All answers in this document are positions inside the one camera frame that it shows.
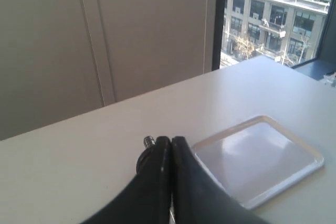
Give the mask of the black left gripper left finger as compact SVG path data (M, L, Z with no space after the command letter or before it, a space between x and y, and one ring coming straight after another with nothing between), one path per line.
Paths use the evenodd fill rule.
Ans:
M83 223L169 223L171 141L159 136L139 174L115 199Z

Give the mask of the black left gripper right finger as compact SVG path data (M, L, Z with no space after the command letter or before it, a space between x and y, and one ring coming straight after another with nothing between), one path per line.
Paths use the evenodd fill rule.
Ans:
M266 223L228 196L194 157L186 138L172 139L176 223Z

